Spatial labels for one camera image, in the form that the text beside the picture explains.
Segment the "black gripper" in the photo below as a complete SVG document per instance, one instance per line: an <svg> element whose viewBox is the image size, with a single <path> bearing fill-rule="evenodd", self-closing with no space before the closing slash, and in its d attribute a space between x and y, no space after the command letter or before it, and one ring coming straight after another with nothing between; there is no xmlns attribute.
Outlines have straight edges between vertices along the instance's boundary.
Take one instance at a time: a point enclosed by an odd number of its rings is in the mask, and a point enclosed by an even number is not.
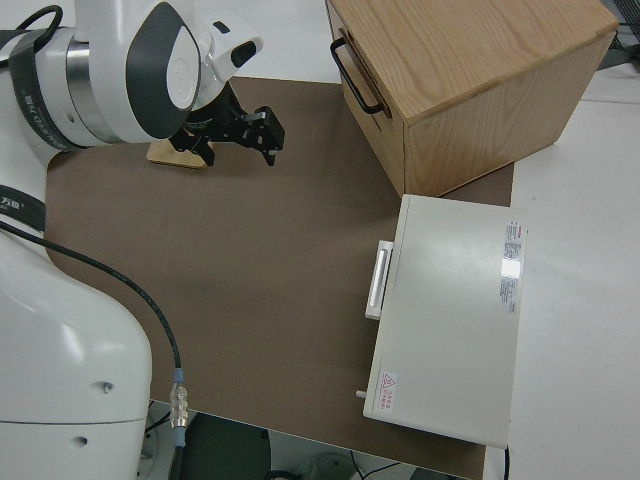
<svg viewBox="0 0 640 480"><path fill-rule="evenodd" d="M233 102L211 102L191 111L182 130L169 138L176 152L173 164L193 169L213 166L215 153L206 139L212 137L241 137L242 146L258 151L268 166L274 166L284 148L285 131L268 106L247 113Z"/></svg>

